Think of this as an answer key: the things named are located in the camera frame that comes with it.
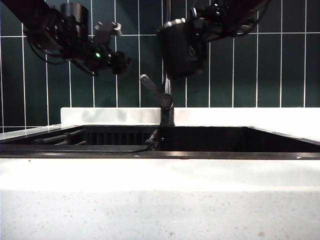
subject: black robotic arm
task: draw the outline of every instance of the black robotic arm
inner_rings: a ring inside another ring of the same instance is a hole
[[[121,35],[121,25],[116,22],[99,22],[95,36],[88,37],[88,10],[78,3],[65,3],[61,11],[49,7],[44,0],[2,0],[8,9],[23,23],[24,33],[31,49],[49,64],[71,61],[90,75],[112,68],[114,74],[123,73],[130,58],[121,51],[109,48],[110,37]],[[35,50],[63,59],[50,62]]]
[[[267,11],[271,0],[212,0],[204,9],[192,7],[188,19],[165,23],[158,30],[163,63],[174,80],[202,73],[206,43],[250,33]]]

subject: cable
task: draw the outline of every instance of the cable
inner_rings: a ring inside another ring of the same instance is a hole
[[[61,64],[64,64],[64,63],[65,63],[65,61],[51,62],[51,61],[46,60],[45,58],[43,58],[42,56],[40,56],[39,53],[36,52],[36,50],[34,49],[34,46],[31,44],[29,38],[27,37],[26,39],[27,39],[27,42],[28,42],[31,50],[33,51],[33,53],[34,53],[38,58],[40,58],[42,61],[46,62],[47,64],[52,64],[52,65],[61,65]]]
[[[76,60],[71,60],[71,62],[81,71],[83,71],[84,73],[90,75],[90,76],[94,76],[97,77],[99,76],[99,74],[97,72],[92,72],[89,71],[88,69],[86,69],[81,63],[77,62]]]

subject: speckled countertop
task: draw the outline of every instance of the speckled countertop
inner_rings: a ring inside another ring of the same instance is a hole
[[[318,240],[320,161],[2,159],[1,240]]]

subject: dark green tile wall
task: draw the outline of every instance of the dark green tile wall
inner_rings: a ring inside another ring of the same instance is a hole
[[[46,0],[57,7],[67,1]],[[139,75],[148,74],[159,88],[165,77],[155,34],[164,19],[162,1],[75,2],[89,9],[90,35],[98,21],[122,24],[124,36],[112,37],[110,48],[132,58],[129,70],[91,77],[67,62],[45,64],[22,38],[21,23],[1,3],[1,131],[58,124],[61,107],[156,106]],[[193,2],[173,0],[173,18],[186,17],[186,6]],[[209,2],[198,0],[196,7]],[[175,106],[320,107],[319,7],[320,0],[273,0],[254,33],[208,44],[204,72],[173,82]]]

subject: sink basin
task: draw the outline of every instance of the sink basin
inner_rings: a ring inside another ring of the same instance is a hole
[[[146,140],[154,134],[154,144]],[[1,153],[145,151],[210,153],[320,153],[320,142],[253,127],[99,126],[51,130],[0,141]]]

